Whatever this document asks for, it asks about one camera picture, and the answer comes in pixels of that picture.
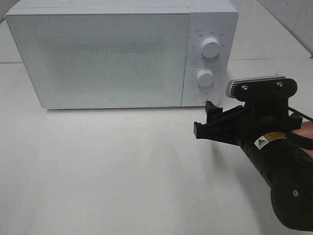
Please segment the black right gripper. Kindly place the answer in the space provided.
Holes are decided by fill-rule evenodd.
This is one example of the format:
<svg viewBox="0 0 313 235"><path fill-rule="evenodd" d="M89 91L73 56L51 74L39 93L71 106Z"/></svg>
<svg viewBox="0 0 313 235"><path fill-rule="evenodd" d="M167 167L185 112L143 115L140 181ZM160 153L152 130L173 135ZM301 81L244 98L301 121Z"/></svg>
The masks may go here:
<svg viewBox="0 0 313 235"><path fill-rule="evenodd" d="M275 140L286 139L287 133L300 129L302 124L300 115L289 115L287 101L251 101L226 111L207 101L205 112L206 124L194 122L196 139L240 147L264 147Z"/></svg>

